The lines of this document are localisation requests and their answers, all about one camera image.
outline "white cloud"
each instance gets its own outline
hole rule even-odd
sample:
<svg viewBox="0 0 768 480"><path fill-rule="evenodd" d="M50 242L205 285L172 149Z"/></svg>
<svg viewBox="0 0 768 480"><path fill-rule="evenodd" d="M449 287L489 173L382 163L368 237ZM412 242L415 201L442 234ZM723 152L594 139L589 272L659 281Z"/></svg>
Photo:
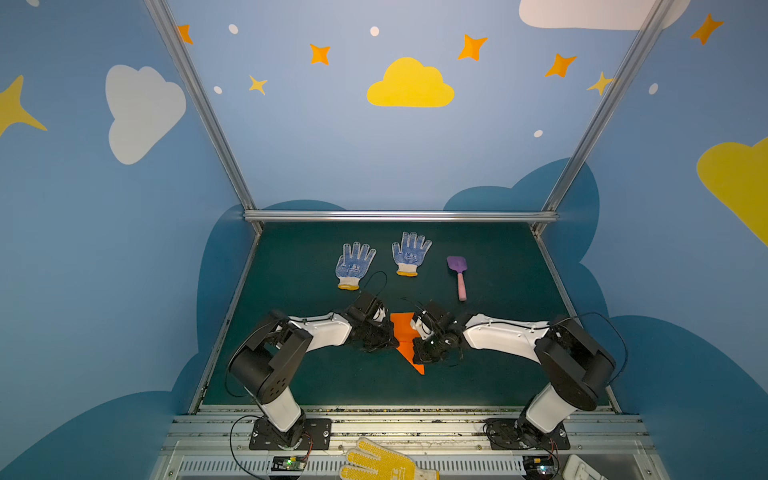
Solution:
<svg viewBox="0 0 768 480"><path fill-rule="evenodd" d="M539 28L640 30L656 0L521 0L520 19ZM690 0L674 0L664 19L672 25Z"/></svg>
<svg viewBox="0 0 768 480"><path fill-rule="evenodd" d="M187 98L177 84L152 67L115 65L107 73L107 103L114 122L109 146L122 164L132 165L181 119Z"/></svg>

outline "white plastic part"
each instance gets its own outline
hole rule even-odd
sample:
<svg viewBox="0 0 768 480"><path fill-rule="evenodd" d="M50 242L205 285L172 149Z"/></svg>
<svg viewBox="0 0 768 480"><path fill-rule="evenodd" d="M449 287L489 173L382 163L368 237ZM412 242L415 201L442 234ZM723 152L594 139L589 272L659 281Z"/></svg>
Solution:
<svg viewBox="0 0 768 480"><path fill-rule="evenodd" d="M420 337L422 337L422 340L428 339L433 334L433 331L431 331L427 325L424 325L421 319L415 322L413 319L411 319L411 328L414 329Z"/></svg>
<svg viewBox="0 0 768 480"><path fill-rule="evenodd" d="M515 322L479 313L467 322L464 338L473 349L498 350L539 363L536 340L549 330L547 322Z"/></svg>
<svg viewBox="0 0 768 480"><path fill-rule="evenodd" d="M342 345L352 326L346 319L338 313L329 313L323 316L312 316L310 318L299 318L290 316L291 323L312 334L312 342L307 352L321 349L324 346Z"/></svg>
<svg viewBox="0 0 768 480"><path fill-rule="evenodd" d="M608 480L597 470L589 466L578 455L569 455L563 469L563 480Z"/></svg>
<svg viewBox="0 0 768 480"><path fill-rule="evenodd" d="M549 433L576 410L577 408L563 400L549 383L534 397L525 412L525 418L537 429Z"/></svg>
<svg viewBox="0 0 768 480"><path fill-rule="evenodd" d="M259 404L259 408L281 432L287 432L301 416L301 408L288 387L272 402Z"/></svg>

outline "yellow star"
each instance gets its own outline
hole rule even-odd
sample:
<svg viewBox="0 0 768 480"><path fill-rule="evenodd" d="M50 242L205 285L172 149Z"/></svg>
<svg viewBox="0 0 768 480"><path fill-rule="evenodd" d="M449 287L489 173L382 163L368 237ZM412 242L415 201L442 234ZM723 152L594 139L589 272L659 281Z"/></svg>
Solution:
<svg viewBox="0 0 768 480"><path fill-rule="evenodd" d="M597 90L600 92L600 96L603 96L603 90L608 86L609 83L611 83L614 79L613 78L606 78L603 72L600 72L600 80L589 87L587 90Z"/></svg>
<svg viewBox="0 0 768 480"><path fill-rule="evenodd" d="M266 95L264 93L264 84L266 83L266 80L265 81L256 81L256 79L253 78L253 77L251 77L250 80L253 82L253 85L251 85L251 87L248 90L258 90L262 94Z"/></svg>
<svg viewBox="0 0 768 480"><path fill-rule="evenodd" d="M0 93L0 135L8 126L17 123L31 125L40 130L48 130L22 108L22 84L24 84L24 77L19 75L10 87Z"/></svg>

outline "white robot arm segment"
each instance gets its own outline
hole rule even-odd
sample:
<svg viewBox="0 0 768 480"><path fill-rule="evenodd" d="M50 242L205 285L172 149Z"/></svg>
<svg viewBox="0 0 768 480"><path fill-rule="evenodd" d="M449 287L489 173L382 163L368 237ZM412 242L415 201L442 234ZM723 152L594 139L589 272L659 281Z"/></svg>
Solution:
<svg viewBox="0 0 768 480"><path fill-rule="evenodd" d="M473 349L497 350L539 363L534 348L548 327L547 322L515 322L479 313L467 322L464 338Z"/></svg>

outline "yellow glove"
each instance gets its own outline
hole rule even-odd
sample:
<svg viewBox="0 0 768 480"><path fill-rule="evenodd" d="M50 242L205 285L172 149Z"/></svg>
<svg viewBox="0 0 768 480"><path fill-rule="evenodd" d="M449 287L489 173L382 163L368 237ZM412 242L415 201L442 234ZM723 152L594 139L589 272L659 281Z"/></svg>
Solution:
<svg viewBox="0 0 768 480"><path fill-rule="evenodd" d="M346 459L352 465L339 471L343 480L440 480L437 470L416 468L410 458L366 438L357 441L357 448L350 450Z"/></svg>

